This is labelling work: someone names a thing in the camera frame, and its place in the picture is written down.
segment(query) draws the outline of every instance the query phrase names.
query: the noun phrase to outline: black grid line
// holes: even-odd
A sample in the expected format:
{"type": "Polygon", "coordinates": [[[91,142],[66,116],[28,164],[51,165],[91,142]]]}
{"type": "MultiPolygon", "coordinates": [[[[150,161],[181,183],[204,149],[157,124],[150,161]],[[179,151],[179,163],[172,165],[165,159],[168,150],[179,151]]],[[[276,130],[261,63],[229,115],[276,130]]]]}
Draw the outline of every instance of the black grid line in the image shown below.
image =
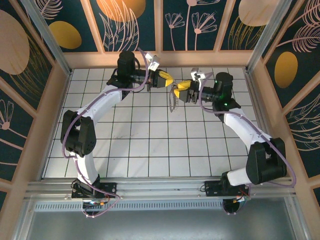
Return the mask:
{"type": "MultiPolygon", "coordinates": [[[[169,106],[168,104],[168,97],[170,97],[170,94],[168,94],[168,88],[166,88],[166,105],[169,106]]],[[[167,117],[167,122],[166,122],[166,134],[168,136],[168,175],[170,177],[170,144],[169,144],[169,109],[168,107],[166,108],[166,117],[167,117]]]]}
{"type": "MultiPolygon", "coordinates": [[[[238,139],[238,136],[228,136],[228,137],[188,137],[188,139],[238,139]]],[[[185,137],[121,137],[118,138],[116,137],[112,137],[112,138],[97,138],[97,140],[146,140],[146,139],[186,139],[185,137]]]]}
{"type": "MultiPolygon", "coordinates": [[[[112,138],[112,134],[113,134],[113,130],[114,130],[115,113],[116,113],[116,108],[114,107],[114,109],[113,109],[113,118],[112,118],[112,127],[111,127],[111,138],[112,138]]],[[[109,160],[110,160],[110,151],[111,151],[111,142],[112,142],[112,140],[110,140],[110,145],[109,145],[108,163],[107,163],[107,166],[106,166],[105,177],[108,176],[108,168],[109,168],[109,160]]]]}
{"type": "Polygon", "coordinates": [[[187,111],[186,111],[186,103],[184,103],[184,116],[185,116],[185,130],[186,130],[186,146],[187,146],[187,149],[188,149],[188,161],[189,161],[189,174],[190,174],[190,177],[191,177],[191,164],[190,164],[190,150],[189,150],[189,141],[188,141],[188,126],[187,126],[187,111]]]}
{"type": "Polygon", "coordinates": [[[64,177],[67,176],[67,171],[68,171],[68,166],[69,166],[70,158],[68,158],[68,162],[66,164],[65,172],[64,172],[64,177]]]}
{"type": "MultiPolygon", "coordinates": [[[[203,116],[203,120],[205,120],[204,111],[202,111],[202,116],[203,116]]],[[[210,175],[212,176],[211,163],[210,163],[210,157],[209,157],[209,155],[210,155],[209,154],[209,145],[208,145],[208,138],[207,138],[207,128],[206,128],[206,122],[205,121],[203,121],[203,125],[204,125],[205,141],[206,141],[206,150],[208,151],[208,161],[209,161],[210,175]]]]}
{"type": "MultiPolygon", "coordinates": [[[[152,156],[151,158],[166,158],[167,156],[152,156]]],[[[187,158],[188,156],[182,156],[182,155],[177,155],[177,156],[171,156],[171,158],[187,158]]],[[[191,156],[192,158],[207,158],[208,155],[195,155],[195,156],[191,156]]],[[[228,155],[209,155],[209,157],[228,157],[228,155]]],[[[247,157],[247,155],[232,155],[230,157],[247,157]]],[[[105,159],[107,158],[107,156],[95,156],[94,159],[105,159]]],[[[123,156],[113,156],[113,159],[125,159],[126,157],[123,156]]],[[[130,158],[132,159],[137,159],[137,158],[147,158],[147,156],[130,156],[130,158]]],[[[50,159],[62,159],[61,156],[53,156],[50,157],[50,159]]]]}
{"type": "Polygon", "coordinates": [[[86,76],[85,85],[84,85],[84,89],[83,89],[82,100],[81,100],[81,103],[80,103],[80,108],[81,108],[81,106],[82,106],[82,102],[84,101],[85,92],[86,92],[86,86],[87,86],[87,83],[88,83],[89,72],[90,72],[90,70],[88,71],[88,74],[87,74],[87,76],[86,76]]]}
{"type": "Polygon", "coordinates": [[[227,138],[226,138],[226,132],[225,132],[225,127],[224,127],[223,124],[222,124],[222,129],[223,129],[223,134],[224,134],[224,141],[225,141],[226,153],[228,154],[228,159],[229,159],[229,166],[230,166],[230,170],[232,170],[232,169],[231,169],[230,156],[229,156],[229,150],[228,150],[228,144],[227,144],[227,138]]]}
{"type": "Polygon", "coordinates": [[[149,139],[148,139],[148,173],[147,173],[148,177],[150,174],[150,122],[151,122],[150,120],[151,120],[151,93],[149,92],[149,137],[148,137],[149,139]]]}
{"type": "MultiPolygon", "coordinates": [[[[132,108],[131,108],[131,124],[130,124],[130,137],[131,137],[131,131],[132,131],[132,117],[134,115],[134,99],[135,99],[135,92],[132,93],[132,108]]],[[[130,160],[130,145],[131,145],[131,138],[129,139],[129,150],[128,150],[128,166],[126,171],[126,176],[129,176],[129,160],[130,160]]]]}

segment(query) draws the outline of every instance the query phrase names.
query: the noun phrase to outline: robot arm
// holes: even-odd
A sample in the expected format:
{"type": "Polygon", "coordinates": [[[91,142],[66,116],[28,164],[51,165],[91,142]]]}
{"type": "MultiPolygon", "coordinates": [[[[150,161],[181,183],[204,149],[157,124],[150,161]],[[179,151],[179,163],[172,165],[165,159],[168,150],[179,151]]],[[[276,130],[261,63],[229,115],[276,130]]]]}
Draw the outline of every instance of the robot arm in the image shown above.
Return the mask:
{"type": "Polygon", "coordinates": [[[146,83],[148,91],[150,91],[150,88],[167,87],[173,82],[173,78],[168,73],[157,69],[159,66],[159,58],[157,56],[147,53],[146,58],[150,62],[147,71],[140,69],[140,64],[135,58],[133,52],[121,52],[117,61],[117,68],[114,70],[103,91],[90,103],[83,106],[79,110],[68,110],[63,115],[60,137],[61,143],[65,138],[67,129],[74,119],[79,116],[79,113],[86,111],[72,126],[65,143],[65,148],[70,152],[70,155],[76,156],[77,165],[82,174],[81,175],[78,173],[77,180],[72,184],[73,193],[78,193],[77,196],[81,198],[104,197],[103,194],[101,195],[100,192],[95,191],[87,184],[89,183],[95,188],[101,190],[103,188],[100,183],[100,176],[95,168],[93,159],[93,149],[97,142],[95,125],[98,123],[101,117],[103,117],[114,105],[119,103],[129,94],[129,90],[133,88],[134,83],[143,83],[146,74],[148,74],[146,83]],[[108,92],[112,89],[129,90],[108,92]]]}
{"type": "MultiPolygon", "coordinates": [[[[199,99],[202,80],[206,75],[198,68],[191,70],[192,80],[179,83],[174,93],[177,98],[185,103],[196,104],[199,99]]],[[[245,117],[241,106],[232,98],[233,77],[220,72],[215,77],[213,87],[204,86],[201,101],[211,102],[215,112],[234,112],[245,117]]],[[[240,186],[253,183],[255,185],[268,182],[286,176],[287,168],[277,153],[263,140],[263,135],[269,140],[284,156],[285,144],[280,138],[273,139],[259,128],[258,134],[247,121],[232,113],[215,113],[215,115],[227,126],[234,130],[248,149],[246,167],[225,172],[221,177],[222,188],[225,190],[232,186],[240,186]]]]}

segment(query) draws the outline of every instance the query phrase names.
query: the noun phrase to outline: wooden frame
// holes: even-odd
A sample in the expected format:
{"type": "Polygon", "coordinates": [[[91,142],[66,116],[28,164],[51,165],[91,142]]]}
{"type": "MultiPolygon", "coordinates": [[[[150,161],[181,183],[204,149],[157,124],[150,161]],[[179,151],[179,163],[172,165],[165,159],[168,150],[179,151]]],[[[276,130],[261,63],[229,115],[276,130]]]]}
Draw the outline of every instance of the wooden frame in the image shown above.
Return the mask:
{"type": "Polygon", "coordinates": [[[271,54],[274,52],[274,50],[276,49],[278,43],[280,42],[280,40],[282,39],[283,35],[285,34],[288,26],[290,25],[290,23],[292,22],[292,20],[294,19],[294,17],[296,16],[297,12],[299,11],[300,7],[302,6],[302,4],[304,3],[305,0],[298,0],[295,4],[295,6],[293,7],[291,13],[289,14],[288,18],[285,20],[282,28],[280,29],[279,33],[277,34],[277,36],[275,37],[273,44],[270,46],[268,52],[266,53],[266,55],[263,58],[263,64],[266,64],[269,60],[269,58],[271,57],[271,54]]]}
{"type": "MultiPolygon", "coordinates": [[[[161,66],[245,66],[251,57],[252,50],[220,50],[224,39],[231,12],[236,0],[227,0],[221,24],[217,34],[213,50],[199,51],[163,51],[163,0],[154,0],[154,28],[155,28],[155,51],[161,59],[161,66]]],[[[92,32],[98,52],[68,52],[64,56],[73,69],[81,68],[105,68],[116,67],[119,52],[106,52],[102,45],[97,23],[94,19],[90,0],[81,0],[90,30],[92,32]]],[[[135,52],[135,56],[143,63],[140,53],[135,52]]]]}
{"type": "Polygon", "coordinates": [[[320,236],[320,212],[318,211],[318,203],[315,201],[313,194],[311,194],[311,186],[320,184],[320,175],[308,178],[286,120],[285,112],[280,104],[276,90],[262,58],[253,71],[253,80],[260,92],[262,104],[265,107],[266,115],[269,118],[272,136],[280,137],[285,142],[286,158],[297,177],[297,183],[295,185],[296,195],[313,237],[312,239],[317,239],[317,236],[320,236]]]}

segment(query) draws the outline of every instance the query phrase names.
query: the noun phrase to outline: yellow circle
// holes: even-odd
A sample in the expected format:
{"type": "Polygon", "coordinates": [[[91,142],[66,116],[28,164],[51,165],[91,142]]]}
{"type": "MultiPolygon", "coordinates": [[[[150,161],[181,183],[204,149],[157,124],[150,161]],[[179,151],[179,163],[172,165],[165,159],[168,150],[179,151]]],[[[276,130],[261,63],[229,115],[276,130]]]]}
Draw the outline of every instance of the yellow circle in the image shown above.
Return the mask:
{"type": "Polygon", "coordinates": [[[239,18],[247,26],[267,25],[279,0],[241,0],[239,18]]]}
{"type": "Polygon", "coordinates": [[[49,28],[60,47],[65,49],[76,49],[80,47],[82,39],[78,30],[65,21],[55,21],[49,28]]]}
{"type": "Polygon", "coordinates": [[[289,51],[283,52],[275,63],[274,80],[282,89],[287,88],[295,79],[298,71],[297,57],[289,51]]]}
{"type": "Polygon", "coordinates": [[[129,14],[130,9],[133,11],[135,18],[139,18],[146,9],[146,0],[96,0],[96,3],[108,18],[116,22],[130,20],[130,17],[126,17],[126,8],[129,14]]]}
{"type": "Polygon", "coordinates": [[[21,74],[28,65],[28,35],[10,14],[0,10],[0,69],[11,75],[21,74]]]}

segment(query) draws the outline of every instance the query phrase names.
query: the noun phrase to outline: white tile floor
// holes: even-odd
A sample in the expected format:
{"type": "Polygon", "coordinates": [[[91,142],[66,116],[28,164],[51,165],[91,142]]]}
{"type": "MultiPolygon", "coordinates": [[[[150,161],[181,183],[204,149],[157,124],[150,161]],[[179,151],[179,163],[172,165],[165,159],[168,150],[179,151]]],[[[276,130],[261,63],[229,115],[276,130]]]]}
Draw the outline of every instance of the white tile floor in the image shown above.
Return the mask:
{"type": "MultiPolygon", "coordinates": [[[[177,82],[190,79],[190,67],[162,68],[177,82]]],[[[256,116],[242,68],[201,68],[213,71],[208,86],[219,72],[233,75],[233,94],[252,120],[256,116]]],[[[62,158],[62,116],[90,102],[105,87],[113,69],[75,69],[62,109],[57,132],[43,173],[44,178],[75,178],[72,161],[62,158]]],[[[105,177],[220,176],[246,164],[247,149],[238,136],[214,115],[198,105],[179,102],[169,109],[171,88],[130,93],[95,126],[95,166],[105,177]]]]}

